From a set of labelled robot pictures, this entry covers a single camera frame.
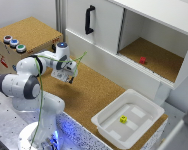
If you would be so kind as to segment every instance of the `cable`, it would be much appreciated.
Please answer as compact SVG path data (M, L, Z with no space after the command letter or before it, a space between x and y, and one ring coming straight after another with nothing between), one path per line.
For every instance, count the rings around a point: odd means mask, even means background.
M81 57L79 57L79 58L77 58L77 59L75 59L75 60L72 60L72 61L79 60L79 62L78 62L78 64L77 64L77 67L79 66L79 64L80 64L80 62L81 62L81 60L82 60L82 58L83 58L86 54L87 54L87 52L84 52L84 54L83 54ZM72 61L59 61L59 60L55 60L55 59L52 59L52 58L49 58L49 57L45 57L45 56L38 56L38 57L44 57L44 58L51 59L51 60L58 61L58 62L72 62ZM39 79L40 79L40 84L41 84L41 105L40 105L40 112L39 112L38 125L37 125L37 127L36 127L36 131L35 131L35 133L34 133L34 137L33 137L33 139L32 139L31 146L30 146L30 149L29 149L29 150L31 150L31 148L32 148L32 145L33 145L33 143L34 143L34 139L35 139L36 134L37 134L37 131L38 131L38 127L39 127L39 125L40 125L41 111L42 111L42 106L43 106L43 83L42 83L41 73L40 73L40 69L39 69L39 64L38 64L38 61L37 61L36 58L35 58L35 62L36 62L36 67L37 67L37 70L38 70L38 73L39 73Z

